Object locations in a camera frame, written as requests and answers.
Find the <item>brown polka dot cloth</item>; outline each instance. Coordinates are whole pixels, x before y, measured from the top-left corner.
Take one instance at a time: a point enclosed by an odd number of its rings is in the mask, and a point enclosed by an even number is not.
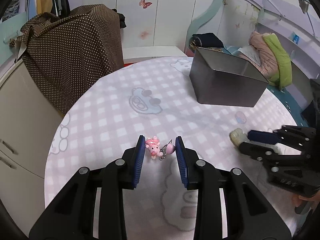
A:
[[[102,4],[80,6],[64,19],[39,14],[21,32],[32,79],[64,114],[99,78],[124,66],[119,16]]]

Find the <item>gray metal box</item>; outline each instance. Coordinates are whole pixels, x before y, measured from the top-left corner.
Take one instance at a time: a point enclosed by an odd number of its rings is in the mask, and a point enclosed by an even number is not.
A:
[[[268,81],[247,60],[197,48],[190,80],[200,104],[254,107]]]

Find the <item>pink pig keychain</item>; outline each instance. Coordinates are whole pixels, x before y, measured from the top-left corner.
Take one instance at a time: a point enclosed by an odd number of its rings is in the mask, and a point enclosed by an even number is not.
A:
[[[160,141],[157,136],[154,136],[152,139],[147,138],[146,148],[149,150],[151,159],[153,160],[156,159],[156,156],[158,156],[159,158],[163,156],[163,153],[160,152]]]
[[[159,157],[159,160],[165,159],[167,154],[172,154],[175,151],[175,146],[172,144],[172,140],[160,149],[160,141],[157,136],[154,136],[152,139],[147,138],[146,148],[151,154],[151,159],[155,160],[156,157]]]

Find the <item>wardrobe door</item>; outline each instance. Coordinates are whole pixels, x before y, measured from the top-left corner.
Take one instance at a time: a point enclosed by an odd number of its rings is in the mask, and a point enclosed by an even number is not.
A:
[[[157,1],[117,0],[117,10],[127,25],[121,35],[123,48],[153,46]]]
[[[154,46],[177,46],[184,51],[196,0],[158,0]]]

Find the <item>blue gripper pad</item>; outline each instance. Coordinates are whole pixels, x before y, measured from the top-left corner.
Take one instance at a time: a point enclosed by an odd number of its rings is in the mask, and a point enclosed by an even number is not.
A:
[[[248,132],[248,139],[250,141],[262,142],[272,145],[281,143],[281,139],[275,133],[262,132],[256,130],[251,130],[250,132]]]
[[[186,161],[184,159],[182,148],[178,140],[178,137],[176,138],[175,144],[176,144],[176,156],[177,156],[178,167],[179,167],[180,176],[181,176],[181,182],[186,188],[188,187],[188,184],[189,184],[188,169],[187,169]]]
[[[137,151],[136,161],[134,163],[134,168],[133,168],[133,177],[132,177],[132,185],[134,188],[137,187],[140,180],[140,173],[142,169],[145,149],[146,149],[146,139],[143,135],[140,135],[134,150],[134,151]]]

